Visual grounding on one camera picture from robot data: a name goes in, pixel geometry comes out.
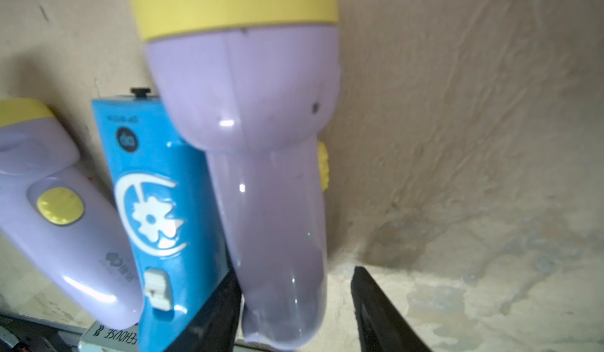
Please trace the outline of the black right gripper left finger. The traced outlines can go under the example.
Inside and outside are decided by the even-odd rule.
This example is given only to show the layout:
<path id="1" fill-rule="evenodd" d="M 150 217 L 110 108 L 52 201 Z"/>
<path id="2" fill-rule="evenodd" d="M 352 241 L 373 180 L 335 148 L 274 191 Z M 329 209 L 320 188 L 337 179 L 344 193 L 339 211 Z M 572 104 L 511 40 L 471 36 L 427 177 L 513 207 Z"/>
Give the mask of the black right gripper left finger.
<path id="1" fill-rule="evenodd" d="M 242 291 L 231 270 L 166 352 L 232 352 L 241 307 Z"/>

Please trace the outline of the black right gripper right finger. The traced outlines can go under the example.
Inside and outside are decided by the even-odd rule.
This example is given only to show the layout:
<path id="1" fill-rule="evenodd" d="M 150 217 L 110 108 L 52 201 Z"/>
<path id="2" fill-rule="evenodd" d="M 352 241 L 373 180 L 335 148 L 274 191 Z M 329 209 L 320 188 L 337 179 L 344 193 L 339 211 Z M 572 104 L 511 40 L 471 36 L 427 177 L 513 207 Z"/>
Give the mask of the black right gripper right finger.
<path id="1" fill-rule="evenodd" d="M 363 266 L 351 281 L 362 352 L 430 352 Z"/>

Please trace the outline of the treehouse storey book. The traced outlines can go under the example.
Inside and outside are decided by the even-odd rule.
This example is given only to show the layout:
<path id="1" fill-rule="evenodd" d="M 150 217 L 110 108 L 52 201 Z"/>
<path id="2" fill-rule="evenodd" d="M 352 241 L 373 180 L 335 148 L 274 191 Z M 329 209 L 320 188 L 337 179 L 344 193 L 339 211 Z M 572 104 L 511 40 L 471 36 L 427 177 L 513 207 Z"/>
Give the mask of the treehouse storey book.
<path id="1" fill-rule="evenodd" d="M 79 352 L 139 352 L 138 325 L 125 330 L 108 328 L 95 322 L 80 338 Z"/>

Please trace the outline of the blue flashlight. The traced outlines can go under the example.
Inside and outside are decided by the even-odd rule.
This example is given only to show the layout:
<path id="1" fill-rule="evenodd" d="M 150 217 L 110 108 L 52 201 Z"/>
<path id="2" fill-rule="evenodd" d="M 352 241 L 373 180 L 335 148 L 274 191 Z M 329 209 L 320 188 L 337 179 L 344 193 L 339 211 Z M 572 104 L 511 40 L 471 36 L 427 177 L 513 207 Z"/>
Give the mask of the blue flashlight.
<path id="1" fill-rule="evenodd" d="M 229 270 L 208 165 L 158 97 L 91 103 L 116 209 L 143 288 L 141 351 L 192 351 L 200 312 Z"/>

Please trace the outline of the purple flashlight lower row left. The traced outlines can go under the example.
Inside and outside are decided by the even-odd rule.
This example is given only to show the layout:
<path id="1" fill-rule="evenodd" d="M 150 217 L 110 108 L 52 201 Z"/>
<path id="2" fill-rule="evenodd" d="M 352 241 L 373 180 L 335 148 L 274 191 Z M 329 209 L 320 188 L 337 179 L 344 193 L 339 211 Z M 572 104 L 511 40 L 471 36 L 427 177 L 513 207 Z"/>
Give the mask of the purple flashlight lower row left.
<path id="1" fill-rule="evenodd" d="M 1 102 L 1 229 L 99 323 L 137 324 L 143 291 L 120 217 L 78 169 L 80 151 L 45 103 Z"/>

